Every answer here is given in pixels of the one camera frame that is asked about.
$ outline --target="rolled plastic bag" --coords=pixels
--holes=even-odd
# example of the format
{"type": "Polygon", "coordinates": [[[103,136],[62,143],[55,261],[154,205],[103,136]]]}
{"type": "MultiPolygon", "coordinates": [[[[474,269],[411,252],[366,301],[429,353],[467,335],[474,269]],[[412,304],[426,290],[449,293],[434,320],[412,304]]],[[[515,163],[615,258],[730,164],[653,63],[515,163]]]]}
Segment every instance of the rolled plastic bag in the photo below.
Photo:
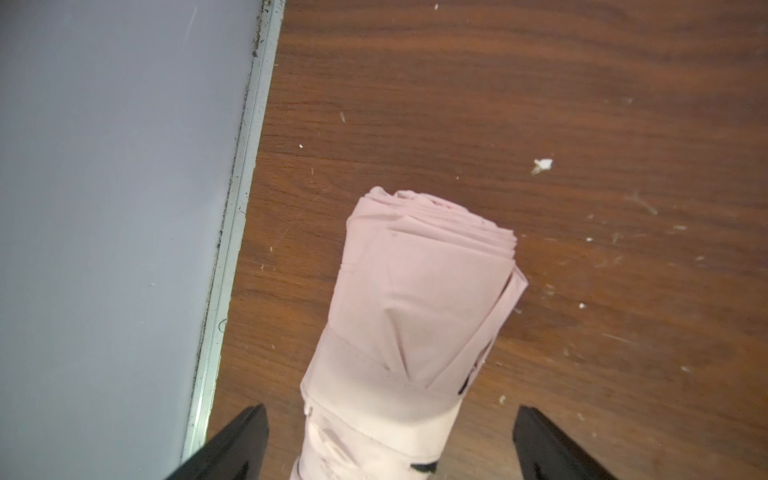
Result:
{"type": "Polygon", "coordinates": [[[347,220],[328,323],[301,382],[291,480],[424,480],[528,281],[511,230],[373,188],[347,220]]]}

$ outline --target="pink trash bag roll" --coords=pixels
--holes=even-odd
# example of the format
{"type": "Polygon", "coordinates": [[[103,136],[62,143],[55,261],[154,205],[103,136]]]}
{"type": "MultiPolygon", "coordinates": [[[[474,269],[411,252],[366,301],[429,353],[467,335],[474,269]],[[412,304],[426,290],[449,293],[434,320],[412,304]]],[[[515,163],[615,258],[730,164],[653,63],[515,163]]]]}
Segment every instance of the pink trash bag roll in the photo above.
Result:
{"type": "Polygon", "coordinates": [[[301,382],[292,480],[423,480],[528,281],[511,230],[373,188],[347,220],[328,323],[301,382]]]}

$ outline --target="brown laminate floor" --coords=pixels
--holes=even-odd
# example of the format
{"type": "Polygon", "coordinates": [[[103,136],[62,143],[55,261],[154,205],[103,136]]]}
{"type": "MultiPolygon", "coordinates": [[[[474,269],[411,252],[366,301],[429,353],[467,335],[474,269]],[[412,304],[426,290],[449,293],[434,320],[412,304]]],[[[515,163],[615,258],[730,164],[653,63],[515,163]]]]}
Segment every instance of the brown laminate floor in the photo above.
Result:
{"type": "Polygon", "coordinates": [[[520,404],[622,480],[768,478],[766,161],[766,2],[289,0],[210,433],[263,402],[288,477],[381,185],[514,229],[531,283],[437,478],[520,478],[520,404]]]}

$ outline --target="white debris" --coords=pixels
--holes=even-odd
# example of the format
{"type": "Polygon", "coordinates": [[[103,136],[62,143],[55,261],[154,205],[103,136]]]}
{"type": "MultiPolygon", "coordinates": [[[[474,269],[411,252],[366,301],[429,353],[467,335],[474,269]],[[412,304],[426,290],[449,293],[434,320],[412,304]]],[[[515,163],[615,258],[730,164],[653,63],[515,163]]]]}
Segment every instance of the white debris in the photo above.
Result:
{"type": "Polygon", "coordinates": [[[534,167],[533,170],[531,170],[531,175],[540,174],[544,170],[552,170],[552,164],[554,163],[554,160],[551,158],[542,158],[542,159],[535,159],[533,160],[534,167]]]}
{"type": "Polygon", "coordinates": [[[659,214],[659,210],[656,210],[656,208],[653,205],[649,204],[647,201],[640,198],[640,194],[637,191],[633,192],[632,195],[627,195],[626,197],[624,197],[624,199],[640,205],[645,210],[648,210],[651,215],[659,214]]]}

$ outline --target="wooden floor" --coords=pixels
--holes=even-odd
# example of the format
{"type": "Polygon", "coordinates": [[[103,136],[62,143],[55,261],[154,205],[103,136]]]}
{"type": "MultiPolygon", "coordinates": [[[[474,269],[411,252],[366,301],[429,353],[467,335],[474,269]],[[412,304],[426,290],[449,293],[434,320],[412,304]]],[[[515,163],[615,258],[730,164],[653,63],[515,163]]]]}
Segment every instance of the wooden floor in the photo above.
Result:
{"type": "Polygon", "coordinates": [[[767,184],[766,2],[289,0],[210,433],[263,402],[288,477],[381,185],[514,229],[531,283],[437,478],[520,478],[520,404],[621,480],[768,478],[767,184]]]}

